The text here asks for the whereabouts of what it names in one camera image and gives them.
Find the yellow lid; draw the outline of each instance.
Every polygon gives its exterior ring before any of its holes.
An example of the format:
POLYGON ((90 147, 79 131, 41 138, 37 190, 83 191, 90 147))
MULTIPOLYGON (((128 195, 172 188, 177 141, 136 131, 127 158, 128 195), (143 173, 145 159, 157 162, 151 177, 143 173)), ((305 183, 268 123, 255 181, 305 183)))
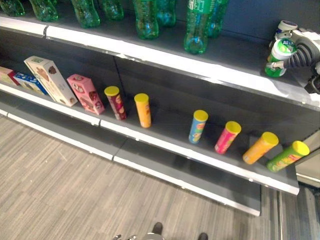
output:
POLYGON ((307 156, 310 153, 309 147, 302 141, 294 141, 292 143, 292 148, 302 156, 307 156))
POLYGON ((225 124, 225 128, 233 134, 238 134, 241 132, 241 126, 239 123, 237 123, 236 121, 228 121, 225 124))
POLYGON ((270 131, 265 131, 264 133, 262 133, 262 139, 270 145, 277 145, 279 143, 279 139, 277 137, 277 135, 275 135, 274 133, 270 132, 270 131))
POLYGON ((119 88, 117 86, 108 86, 104 89, 104 94, 107 96, 116 96, 119 94, 119 88))
POLYGON ((145 93, 138 93, 134 96, 134 101, 136 103, 145 103, 149 101, 149 96, 145 93))
POLYGON ((209 115, 206 111, 199 109, 199 110, 194 111, 193 117, 199 122, 204 122, 204 121, 208 120, 209 115))

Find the blue box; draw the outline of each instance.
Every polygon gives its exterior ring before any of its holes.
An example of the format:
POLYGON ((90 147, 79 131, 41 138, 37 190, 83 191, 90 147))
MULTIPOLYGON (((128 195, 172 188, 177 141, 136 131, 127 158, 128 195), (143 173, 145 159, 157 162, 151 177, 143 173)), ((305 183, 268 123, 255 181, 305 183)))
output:
POLYGON ((42 95, 48 94, 47 91, 44 89, 44 87, 41 85, 41 83, 34 76, 17 72, 13 77, 25 89, 33 90, 36 93, 39 93, 42 95))

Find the gray carpet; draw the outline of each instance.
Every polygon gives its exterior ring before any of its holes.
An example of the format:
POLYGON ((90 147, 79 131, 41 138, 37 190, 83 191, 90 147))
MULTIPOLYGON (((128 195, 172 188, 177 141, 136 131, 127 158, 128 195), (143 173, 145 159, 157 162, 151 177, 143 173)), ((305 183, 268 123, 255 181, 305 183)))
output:
MULTIPOLYGON (((285 239, 320 239, 312 192, 283 205, 285 239)), ((167 240, 278 240, 277 192, 251 216, 0 117, 0 240, 125 240, 158 221, 167 240)))

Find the pringles can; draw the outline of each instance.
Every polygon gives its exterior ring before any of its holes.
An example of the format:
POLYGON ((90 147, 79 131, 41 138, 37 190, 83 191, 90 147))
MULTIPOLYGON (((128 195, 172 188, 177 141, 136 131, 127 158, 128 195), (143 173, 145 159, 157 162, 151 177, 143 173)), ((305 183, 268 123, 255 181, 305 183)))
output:
POLYGON ((141 127, 149 128, 151 126, 149 96, 145 93, 139 93, 134 96, 134 101, 141 127))
POLYGON ((193 120, 189 134, 189 141, 192 144, 197 144, 201 138, 201 134, 208 120, 208 113, 203 110, 196 110, 193 113, 193 120))
POLYGON ((242 158, 247 164, 255 163, 265 155, 270 149, 279 143, 277 135, 265 131, 261 137, 243 154, 242 158))
POLYGON ((228 121, 225 124, 217 143, 214 146, 218 154, 225 154, 236 136, 241 132, 241 126, 236 121, 228 121))
POLYGON ((109 100, 111 108, 114 112, 115 118, 117 120, 124 120, 127 118, 124 104, 122 102, 119 88, 116 86, 108 86, 104 89, 104 94, 109 100))
POLYGON ((300 158, 310 153, 309 147, 302 141, 294 141, 291 146, 279 153, 273 159, 266 163, 266 167, 276 173, 286 166, 293 164, 300 158))
MULTIPOLYGON (((289 59, 293 54, 296 53, 296 51, 297 48, 295 43, 289 38, 279 39, 275 41, 271 50, 271 54, 268 56, 267 61, 268 63, 274 63, 289 59)), ((269 77, 278 78, 285 74, 286 69, 271 68, 266 66, 264 68, 264 71, 269 77)))

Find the white box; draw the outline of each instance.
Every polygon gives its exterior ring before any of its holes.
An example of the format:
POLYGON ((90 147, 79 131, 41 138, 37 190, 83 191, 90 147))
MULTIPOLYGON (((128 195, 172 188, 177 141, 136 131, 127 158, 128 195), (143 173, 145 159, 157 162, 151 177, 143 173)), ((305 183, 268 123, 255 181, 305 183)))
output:
POLYGON ((54 61, 31 56, 24 60, 24 63, 54 101, 69 107, 78 102, 54 61))

